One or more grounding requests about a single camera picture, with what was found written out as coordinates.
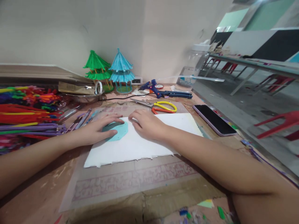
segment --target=colorful pipe cleaners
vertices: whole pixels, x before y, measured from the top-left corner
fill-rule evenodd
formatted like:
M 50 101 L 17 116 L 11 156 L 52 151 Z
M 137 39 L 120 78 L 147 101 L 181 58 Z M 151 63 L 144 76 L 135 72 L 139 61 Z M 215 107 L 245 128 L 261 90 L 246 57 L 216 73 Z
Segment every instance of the colorful pipe cleaners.
M 0 89 L 0 155 L 66 132 L 56 124 L 61 97 L 36 86 Z

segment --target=blue paper pagoda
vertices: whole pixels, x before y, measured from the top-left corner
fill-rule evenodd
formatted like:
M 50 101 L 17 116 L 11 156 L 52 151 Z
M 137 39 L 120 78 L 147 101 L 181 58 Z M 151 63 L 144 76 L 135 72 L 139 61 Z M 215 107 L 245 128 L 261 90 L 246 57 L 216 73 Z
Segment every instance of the blue paper pagoda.
M 130 71 L 130 69 L 133 68 L 133 65 L 125 59 L 119 51 L 119 48 L 117 50 L 118 53 L 109 69 L 113 71 L 110 80 L 115 83 L 116 91 L 118 93 L 130 93 L 132 91 L 131 81 L 135 79 L 135 75 Z

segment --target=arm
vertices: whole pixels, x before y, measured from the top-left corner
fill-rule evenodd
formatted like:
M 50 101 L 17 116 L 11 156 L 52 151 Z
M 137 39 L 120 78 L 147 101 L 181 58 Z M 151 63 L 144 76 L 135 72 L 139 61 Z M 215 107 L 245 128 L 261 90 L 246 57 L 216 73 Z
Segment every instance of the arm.
M 129 119 L 140 135 L 167 143 L 231 191 L 242 223 L 257 223 L 257 219 L 260 223 L 294 223 L 299 219 L 298 189 L 268 166 L 215 141 L 165 125 L 148 111 L 135 110 Z
M 116 130 L 101 131 L 109 123 L 123 123 L 120 117 L 122 115 L 118 114 L 106 116 L 73 132 L 0 156 L 0 198 L 68 150 L 91 145 L 115 135 Z

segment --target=paper pavilion model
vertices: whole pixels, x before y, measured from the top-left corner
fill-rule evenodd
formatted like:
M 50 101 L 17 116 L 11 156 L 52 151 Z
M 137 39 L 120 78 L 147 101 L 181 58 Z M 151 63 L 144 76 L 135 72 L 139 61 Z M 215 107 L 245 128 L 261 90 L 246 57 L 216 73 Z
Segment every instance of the paper pavilion model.
M 110 63 L 100 58 L 93 50 L 90 51 L 88 61 L 83 68 L 90 69 L 90 71 L 86 73 L 87 78 L 103 82 L 103 90 L 105 92 L 111 92 L 113 90 L 112 82 L 108 82 L 112 74 L 112 72 L 108 70 Z
M 130 64 L 125 57 L 117 49 L 118 53 L 115 56 L 115 59 L 109 70 L 112 70 L 112 80 L 116 85 L 116 91 L 118 93 L 126 94 L 132 91 L 132 80 L 135 79 L 134 74 L 130 71 L 133 68 L 133 65 Z

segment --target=plastic bottle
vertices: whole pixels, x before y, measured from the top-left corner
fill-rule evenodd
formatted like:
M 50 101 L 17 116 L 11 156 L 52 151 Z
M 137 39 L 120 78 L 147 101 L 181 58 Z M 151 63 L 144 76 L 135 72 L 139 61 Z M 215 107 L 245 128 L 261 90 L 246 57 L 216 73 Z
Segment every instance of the plastic bottle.
M 206 58 L 209 56 L 208 50 L 210 40 L 206 40 L 200 44 L 193 44 L 187 65 L 183 67 L 180 75 L 183 76 L 198 76 Z M 191 92 L 196 79 L 194 78 L 178 78 L 174 91 L 178 92 Z

